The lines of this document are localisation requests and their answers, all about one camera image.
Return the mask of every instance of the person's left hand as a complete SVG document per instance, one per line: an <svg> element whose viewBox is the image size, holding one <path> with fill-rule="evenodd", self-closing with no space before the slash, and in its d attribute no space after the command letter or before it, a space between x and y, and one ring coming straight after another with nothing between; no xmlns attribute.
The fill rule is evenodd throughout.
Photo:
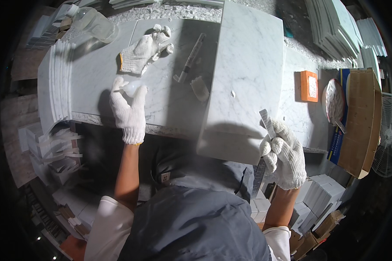
<svg viewBox="0 0 392 261"><path fill-rule="evenodd" d="M141 144L145 136L145 95L147 87L145 85L138 87L132 105L123 98L120 93L120 86L128 84L123 77L118 76L112 85L110 92L110 106L116 120L116 127L123 130L122 140L126 144Z"/></svg>
<svg viewBox="0 0 392 261"><path fill-rule="evenodd" d="M161 25L156 24L153 29L155 32L142 36L141 39L120 52L120 71L143 75L148 65L158 60L163 50L172 54L174 45L164 44L171 37L170 28L164 26L162 30Z"/></svg>
<svg viewBox="0 0 392 261"><path fill-rule="evenodd" d="M267 135L260 144L268 174L283 190L299 188L306 179L303 147L292 130L284 123L272 120L277 137Z"/></svg>

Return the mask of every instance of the white marble tile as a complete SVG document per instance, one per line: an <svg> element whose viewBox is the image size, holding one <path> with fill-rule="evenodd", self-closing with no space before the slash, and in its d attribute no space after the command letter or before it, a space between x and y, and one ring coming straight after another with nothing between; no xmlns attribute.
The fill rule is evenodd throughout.
<svg viewBox="0 0 392 261"><path fill-rule="evenodd" d="M210 89L220 25L197 20L173 19L169 22L168 19L150 19L138 21L134 31L135 22L120 24L120 37L112 43L98 49L91 46L94 50L79 58L79 54L74 55L71 81L72 111L113 117L109 106L110 88L115 77L123 75L126 81L139 80L148 87L145 98L147 124L188 129L198 134L205 107L193 93L190 81L202 76ZM174 44L173 54L166 56L167 53L163 53L157 61L148 66L141 77L120 72L119 61L117 63L119 52L146 32L150 33L156 23L162 27L170 27L172 37L166 43ZM207 34L198 54L201 62L192 66L185 83L178 84L172 76L180 75L200 33ZM77 43L77 47L87 46L84 44L86 41L92 45L93 40L87 35L71 40Z"/></svg>
<svg viewBox="0 0 392 261"><path fill-rule="evenodd" d="M206 128L264 137L258 112L267 109L276 117L282 67L282 20L226 1Z"/></svg>
<svg viewBox="0 0 392 261"><path fill-rule="evenodd" d="M300 72L308 70L318 76L318 102L301 100ZM321 105L324 87L333 74L319 70L316 63L291 48L286 48L285 69L283 71L282 95L276 119L287 124L295 133L303 147L310 149L328 149L328 121Z"/></svg>

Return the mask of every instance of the plastic water bottle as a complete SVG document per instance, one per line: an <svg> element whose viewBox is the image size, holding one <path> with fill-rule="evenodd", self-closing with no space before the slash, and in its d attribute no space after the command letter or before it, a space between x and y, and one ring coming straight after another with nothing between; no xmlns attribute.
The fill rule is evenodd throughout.
<svg viewBox="0 0 392 261"><path fill-rule="evenodd" d="M116 24L92 7L79 8L77 5L71 5L66 16L72 18L77 29L91 34L103 43L112 42L119 33Z"/></svg>
<svg viewBox="0 0 392 261"><path fill-rule="evenodd" d="M141 81L131 81L127 85L121 86L120 89L126 92L127 96L134 98L138 87L141 85L143 85Z"/></svg>

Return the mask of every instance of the gloved hand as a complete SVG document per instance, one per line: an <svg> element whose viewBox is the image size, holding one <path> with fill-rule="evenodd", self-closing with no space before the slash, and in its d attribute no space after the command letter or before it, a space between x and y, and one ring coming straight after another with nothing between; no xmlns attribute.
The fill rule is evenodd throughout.
<svg viewBox="0 0 392 261"><path fill-rule="evenodd" d="M138 87L132 105L123 98L120 93L120 86L125 86L129 82L124 81L121 76L115 78L110 92L110 107L116 119L116 127L123 130L122 140L126 144L141 144L145 136L145 95L147 87Z"/></svg>
<svg viewBox="0 0 392 261"><path fill-rule="evenodd" d="M272 120L276 138L267 135L260 144L267 175L283 190L299 188L306 179L305 156L298 138L284 123Z"/></svg>
<svg viewBox="0 0 392 261"><path fill-rule="evenodd" d="M163 44L171 37L171 30L168 26L154 25L155 32L144 35L134 44L120 52L121 68L120 71L141 74L147 70L148 65L158 60L163 50L172 54L174 45L172 43Z"/></svg>

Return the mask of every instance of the person's right hand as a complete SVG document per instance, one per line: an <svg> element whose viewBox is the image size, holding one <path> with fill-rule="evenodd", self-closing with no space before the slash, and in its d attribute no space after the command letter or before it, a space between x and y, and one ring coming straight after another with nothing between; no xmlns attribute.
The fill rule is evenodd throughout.
<svg viewBox="0 0 392 261"><path fill-rule="evenodd" d="M298 138L284 123L272 120L276 138L267 135L260 144L260 152L267 170L283 190L299 188L306 179L305 156Z"/></svg>
<svg viewBox="0 0 392 261"><path fill-rule="evenodd" d="M116 119L116 127L123 130L122 140L126 144L141 144L145 136L145 95L147 87L138 87L130 106L119 92L120 86L128 84L121 76L115 78L110 92L110 107Z"/></svg>

